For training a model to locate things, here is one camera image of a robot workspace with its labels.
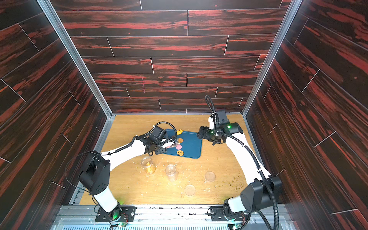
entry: wood grain wall panel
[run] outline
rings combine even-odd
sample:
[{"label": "wood grain wall panel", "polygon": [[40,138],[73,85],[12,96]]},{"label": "wood grain wall panel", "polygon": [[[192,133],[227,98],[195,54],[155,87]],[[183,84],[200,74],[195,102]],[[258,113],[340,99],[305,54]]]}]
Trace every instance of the wood grain wall panel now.
[{"label": "wood grain wall panel", "polygon": [[0,176],[5,172],[5,170],[9,167],[9,162],[4,159],[0,159]]},{"label": "wood grain wall panel", "polygon": [[106,117],[105,113],[103,112],[102,109],[100,109],[100,111],[98,112],[98,116],[96,117],[96,122],[97,122],[96,128],[100,133],[102,132],[102,129],[103,129],[103,126],[106,123],[106,120],[107,120],[107,117]]},{"label": "wood grain wall panel", "polygon": [[186,113],[186,109],[115,109],[114,113]]},{"label": "wood grain wall panel", "polygon": [[145,74],[94,74],[98,87],[142,87]]},{"label": "wood grain wall panel", "polygon": [[215,57],[153,57],[155,73],[253,71],[258,55]]},{"label": "wood grain wall panel", "polygon": [[0,176],[0,181],[2,182],[0,200],[4,205],[0,211],[0,221],[4,220],[11,207],[15,204],[23,189],[32,178],[32,175],[34,175],[37,168],[42,165],[42,161],[45,159],[48,161],[45,165],[48,165],[56,158],[55,154],[52,154],[50,158],[45,157],[59,138],[61,131],[68,126],[71,119],[69,114],[78,106],[78,103],[71,95],[65,97],[54,112],[35,132],[24,148],[20,152],[16,152],[18,156],[12,160],[10,166]]},{"label": "wood grain wall panel", "polygon": [[[255,126],[256,125],[253,124],[253,122],[252,122],[249,125],[249,132],[252,133],[254,142],[256,143],[257,146],[259,146],[257,148],[261,149],[262,151],[265,151],[265,146],[263,145],[263,143],[265,141],[262,141],[262,142],[259,141],[259,130],[256,130],[256,128],[258,128],[258,127],[254,128]],[[265,167],[265,169],[267,169],[270,172],[271,175],[276,175],[274,173],[273,168],[271,167],[271,163],[270,163],[269,158],[266,155],[262,155],[261,158],[262,158],[263,166]]]},{"label": "wood grain wall panel", "polygon": [[28,101],[0,130],[0,157],[13,161],[42,123],[68,93],[78,69],[67,64],[32,100]]},{"label": "wood grain wall panel", "polygon": [[3,80],[29,100],[71,59],[59,39],[24,62]]},{"label": "wood grain wall panel", "polygon": [[335,222],[339,223],[341,229],[368,229],[368,222],[359,210],[343,212],[331,215]]},{"label": "wood grain wall panel", "polygon": [[78,1],[51,0],[55,10],[141,10],[139,0]]},{"label": "wood grain wall panel", "polygon": [[244,86],[221,86],[217,88],[216,98],[241,98],[248,97],[253,85]]},{"label": "wood grain wall panel", "polygon": [[144,87],[186,87],[186,74],[142,74]]},{"label": "wood grain wall panel", "polygon": [[23,105],[25,101],[0,80],[0,127]]},{"label": "wood grain wall panel", "polygon": [[304,90],[319,70],[286,39],[282,42],[275,59],[300,91]]},{"label": "wood grain wall panel", "polygon": [[[279,176],[284,186],[283,193],[287,197],[286,208],[288,208],[292,218],[296,220],[299,226],[303,226],[305,229],[334,229],[334,222],[319,199],[315,191],[316,187],[309,181],[310,176],[307,176],[305,169],[300,167],[298,159],[293,157],[293,148],[288,142],[289,136],[284,135],[282,127],[279,125],[272,131],[272,134],[273,139],[276,141],[273,146],[275,149],[279,149],[279,159],[283,160],[282,164],[285,167],[285,171],[280,173]],[[317,210],[307,208],[315,206],[320,208]]]},{"label": "wood grain wall panel", "polygon": [[190,10],[188,35],[276,33],[286,9]]},{"label": "wood grain wall panel", "polygon": [[230,35],[225,55],[267,54],[276,34]]},{"label": "wood grain wall panel", "polygon": [[70,124],[68,124],[68,126],[62,130],[62,134],[69,141],[71,141],[72,143],[75,142],[95,106],[95,98],[93,94],[90,94],[86,101],[78,107],[78,110],[70,113],[70,116],[72,117]]},{"label": "wood grain wall panel", "polygon": [[[227,113],[240,113],[242,108],[216,108],[216,109],[224,109]],[[211,113],[209,108],[202,109],[187,109],[187,113]]]},{"label": "wood grain wall panel", "polygon": [[271,88],[271,83],[269,82],[267,76],[262,82],[261,87],[259,88],[259,91],[261,92],[263,98],[267,95],[268,90]]},{"label": "wood grain wall panel", "polygon": [[38,52],[19,24],[0,31],[0,78]]},{"label": "wood grain wall panel", "polygon": [[75,180],[78,180],[78,176],[74,177],[75,171],[77,170],[77,165],[79,164],[79,161],[82,156],[77,156],[78,154],[81,154],[85,151],[91,151],[93,149],[87,149],[88,143],[90,142],[91,136],[95,130],[96,124],[98,124],[98,121],[96,121],[96,118],[99,116],[99,108],[95,107],[93,108],[93,111],[90,112],[90,116],[88,117],[87,121],[82,126],[82,130],[78,133],[78,136],[76,140],[74,141],[70,151],[68,152],[65,159],[60,164],[60,168],[58,172],[55,174],[53,182],[64,186],[68,190],[68,197],[71,196],[69,193],[73,193],[75,187],[69,186],[69,183],[67,182],[65,176],[67,176],[68,180],[72,182],[75,182]]},{"label": "wood grain wall panel", "polygon": [[70,36],[186,36],[185,11],[58,11]]},{"label": "wood grain wall panel", "polygon": [[274,89],[280,96],[312,146],[335,131],[289,79],[276,60],[267,75],[272,83],[271,90]]},{"label": "wood grain wall panel", "polygon": [[290,172],[290,177],[295,178],[295,183],[302,179],[304,184],[307,183],[311,187],[304,188],[308,197],[302,200],[306,204],[311,202],[311,207],[325,207],[328,213],[354,209],[355,205],[341,188],[328,166],[307,141],[304,130],[295,122],[294,116],[287,111],[287,107],[279,98],[274,87],[270,89],[265,100],[284,136],[286,143],[283,144],[283,147],[290,149],[289,153],[287,151],[280,153],[285,154],[280,157],[283,159],[285,169]]},{"label": "wood grain wall panel", "polygon": [[227,36],[109,37],[115,57],[223,56]]},{"label": "wood grain wall panel", "polygon": [[3,0],[0,6],[0,30],[42,13],[34,0]]},{"label": "wood grain wall panel", "polygon": [[262,113],[262,111],[268,111],[269,113],[269,110],[263,98],[259,96],[259,93],[256,98],[257,105],[254,107],[255,113],[253,122],[251,123],[251,132],[254,135],[254,141],[261,157],[268,162],[266,169],[275,176],[284,169],[284,166],[278,159],[279,153],[275,151],[273,148],[274,143],[270,142],[271,139],[269,139],[270,131],[276,123],[271,123],[272,121],[268,119],[267,115]]},{"label": "wood grain wall panel", "polygon": [[143,10],[222,10],[222,9],[252,9],[276,8],[280,0],[238,1],[238,0],[203,0],[203,1],[170,1],[141,0]]},{"label": "wood grain wall panel", "polygon": [[[82,151],[77,152],[78,154],[83,153],[84,151],[91,151],[92,149],[94,149],[94,146],[91,146],[90,143],[92,141],[92,139],[98,139],[98,132],[95,132],[95,127],[98,123],[98,121],[96,121],[96,118],[98,117],[99,111],[101,110],[100,106],[96,106],[91,114],[91,116],[89,117],[88,121],[86,122],[86,124],[83,127],[83,130],[81,131],[81,133],[85,133],[84,130],[86,130],[86,138],[84,139],[84,143],[83,145],[81,145],[82,147]],[[91,160],[95,155],[94,154],[83,154],[81,156],[78,156],[75,158],[74,163],[71,166],[70,172],[67,172],[67,176],[70,179],[70,182],[72,184],[78,184],[78,176],[80,175],[80,173],[82,172],[82,168],[81,166],[83,165],[85,160]],[[67,192],[63,198],[63,200],[61,201],[62,205],[68,205],[69,201],[73,195],[73,192],[75,190],[75,188],[73,186],[69,186],[69,184],[66,184],[65,187],[67,188]]]},{"label": "wood grain wall panel", "polygon": [[65,192],[66,189],[50,183],[49,189],[26,229],[50,229],[60,210],[60,201],[65,195]]},{"label": "wood grain wall panel", "polygon": [[291,0],[282,0],[281,4],[280,4],[280,7],[288,8],[290,3],[291,3]]},{"label": "wood grain wall panel", "polygon": [[44,13],[20,22],[19,25],[38,50],[44,49],[59,38]]},{"label": "wood grain wall panel", "polygon": [[368,48],[368,24],[364,1],[308,0],[300,12],[347,39]]},{"label": "wood grain wall panel", "polygon": [[111,110],[116,109],[160,109],[158,99],[116,99],[105,98]]},{"label": "wood grain wall panel", "polygon": [[321,71],[316,74],[303,94],[368,164],[368,110]]},{"label": "wood grain wall panel", "polygon": [[100,87],[100,91],[105,99],[130,99],[128,90],[124,87]]},{"label": "wood grain wall panel", "polygon": [[81,56],[113,57],[107,37],[70,37]]},{"label": "wood grain wall panel", "polygon": [[186,74],[94,74],[99,87],[186,87]]},{"label": "wood grain wall panel", "polygon": [[300,222],[306,222],[307,226],[309,226],[308,229],[313,229],[313,224],[307,219],[303,218],[304,216],[307,216],[305,212],[305,208],[302,204],[302,201],[298,195],[298,191],[294,188],[293,182],[290,180],[289,176],[287,175],[287,171],[282,171],[278,177],[282,181],[282,192],[280,194],[280,198],[283,200],[283,203],[290,215],[290,218],[295,221],[295,229],[301,230],[298,228],[298,223]]},{"label": "wood grain wall panel", "polygon": [[0,224],[0,228],[26,229],[46,194],[51,180],[58,171],[60,162],[64,160],[71,146],[72,144],[65,137],[59,135],[12,209]]},{"label": "wood grain wall panel", "polygon": [[291,23],[289,30],[287,31],[285,38],[291,43],[294,44],[297,38],[300,35],[301,30],[304,28],[305,23],[308,18],[301,13],[297,12],[294,17],[293,22]]},{"label": "wood grain wall panel", "polygon": [[152,74],[149,57],[83,57],[90,72],[108,74]]},{"label": "wood grain wall panel", "polygon": [[188,87],[254,85],[258,71],[188,74]]},{"label": "wood grain wall panel", "polygon": [[[216,108],[239,108],[242,98],[213,98]],[[162,109],[202,109],[208,105],[204,99],[162,99]]]},{"label": "wood grain wall panel", "polygon": [[216,87],[129,88],[128,93],[131,99],[204,99],[206,95],[214,98]]},{"label": "wood grain wall panel", "polygon": [[360,212],[368,218],[368,198],[365,192],[368,188],[367,165],[337,133],[319,144],[316,151]]},{"label": "wood grain wall panel", "polygon": [[295,47],[368,107],[368,51],[308,20]]},{"label": "wood grain wall panel", "polygon": [[257,61],[257,64],[256,66],[254,67],[254,70],[253,71],[260,71],[262,66],[263,66],[263,63],[265,62],[266,60],[266,57],[267,55],[266,54],[261,54],[258,58],[258,61]]},{"label": "wood grain wall panel", "polygon": [[92,93],[91,89],[87,85],[85,79],[81,76],[81,74],[78,72],[78,75],[80,76],[79,79],[75,79],[75,83],[70,89],[70,93],[73,95],[73,97],[78,101],[79,104],[82,104],[86,98]]},{"label": "wood grain wall panel", "polygon": [[261,132],[269,135],[272,129],[276,126],[277,122],[273,118],[270,109],[268,108],[265,100],[262,97],[260,92],[257,93],[255,97],[255,106],[253,108],[253,119],[255,122],[262,123],[258,125],[261,129]]}]

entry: clear plastic cup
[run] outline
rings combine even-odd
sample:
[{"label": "clear plastic cup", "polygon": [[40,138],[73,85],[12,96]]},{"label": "clear plastic cup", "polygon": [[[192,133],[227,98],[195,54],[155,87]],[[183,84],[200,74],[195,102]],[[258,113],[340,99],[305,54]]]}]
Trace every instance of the clear plastic cup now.
[{"label": "clear plastic cup", "polygon": [[165,172],[167,178],[171,182],[176,181],[176,179],[178,178],[178,172],[176,171],[176,167],[173,164],[169,164],[168,166],[166,166]]},{"label": "clear plastic cup", "polygon": [[141,165],[143,166],[143,168],[146,170],[146,173],[148,175],[153,174],[156,171],[156,167],[155,164],[152,161],[152,158],[149,156],[145,156],[142,161],[141,161]]}]

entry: metal bracket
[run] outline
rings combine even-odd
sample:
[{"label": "metal bracket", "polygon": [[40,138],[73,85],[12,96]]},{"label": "metal bracket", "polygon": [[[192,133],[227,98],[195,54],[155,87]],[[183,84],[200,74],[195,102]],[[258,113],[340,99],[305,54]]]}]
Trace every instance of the metal bracket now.
[{"label": "metal bracket", "polygon": [[[225,217],[225,211],[222,206],[211,206],[211,219],[212,221],[228,221],[228,219]],[[229,220],[229,221],[243,221],[243,217],[239,215],[235,220]]]},{"label": "metal bracket", "polygon": [[[133,222],[136,207],[133,206],[120,207],[120,210],[122,213],[128,216],[128,222]],[[115,221],[114,223],[116,222],[125,223],[127,221],[126,215],[122,215],[121,218],[118,221]],[[105,212],[105,210],[103,210],[101,207],[98,209],[95,222],[109,222],[108,213]]]}]

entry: blue tray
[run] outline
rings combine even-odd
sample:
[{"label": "blue tray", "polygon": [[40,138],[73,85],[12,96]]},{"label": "blue tray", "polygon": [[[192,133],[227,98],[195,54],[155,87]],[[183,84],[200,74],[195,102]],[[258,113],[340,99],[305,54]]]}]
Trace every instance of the blue tray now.
[{"label": "blue tray", "polygon": [[[166,131],[168,137],[174,135],[174,130],[167,129]],[[182,143],[180,143],[182,146],[181,150],[184,152],[182,157],[198,159],[201,156],[202,140],[198,139],[196,132],[183,131],[183,133],[178,135],[177,138],[184,140]],[[171,147],[168,148],[167,152],[164,154],[180,156],[177,154],[177,151],[178,150],[175,147]]]}]

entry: aluminum frame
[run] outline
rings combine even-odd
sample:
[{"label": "aluminum frame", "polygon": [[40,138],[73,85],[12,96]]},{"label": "aluminum frame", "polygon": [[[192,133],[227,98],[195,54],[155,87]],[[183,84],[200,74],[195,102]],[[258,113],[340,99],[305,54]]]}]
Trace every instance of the aluminum frame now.
[{"label": "aluminum frame", "polygon": [[82,74],[83,78],[87,82],[87,85],[91,89],[92,93],[96,97],[98,103],[100,104],[103,112],[105,113],[107,118],[111,118],[113,112],[111,111],[109,105],[107,104],[105,98],[103,97],[100,89],[98,88],[96,82],[94,81],[91,73],[87,69],[86,64],[84,63],[81,55],[77,51],[74,43],[72,42],[68,32],[66,31],[63,23],[61,22],[59,16],[57,15],[54,7],[52,6],[49,0],[37,0],[38,4],[40,5],[42,11],[45,13],[47,19],[51,23],[51,26],[56,31],[57,35],[60,38],[60,41],[65,46],[66,50],[70,54],[72,60],[74,61],[75,65],[79,69],[80,73]]},{"label": "aluminum frame", "polygon": [[298,9],[300,7],[300,4],[303,0],[292,0],[290,6],[288,7],[286,14],[284,16],[284,19],[281,22],[280,28],[277,31],[277,34],[275,36],[275,39],[270,47],[270,50],[268,51],[267,57],[265,59],[265,62],[263,63],[263,66],[261,67],[261,70],[259,71],[257,80],[254,84],[254,87],[251,91],[251,93],[249,94],[247,103],[245,104],[245,107],[243,109],[242,115],[245,118],[245,116],[247,115],[258,91],[259,88],[261,87],[263,81],[266,78],[266,74],[268,72],[268,70],[271,67],[272,61],[275,58],[282,41],[285,38],[286,33],[289,30],[289,27],[292,23],[292,21],[294,20],[295,15],[298,12]]}]

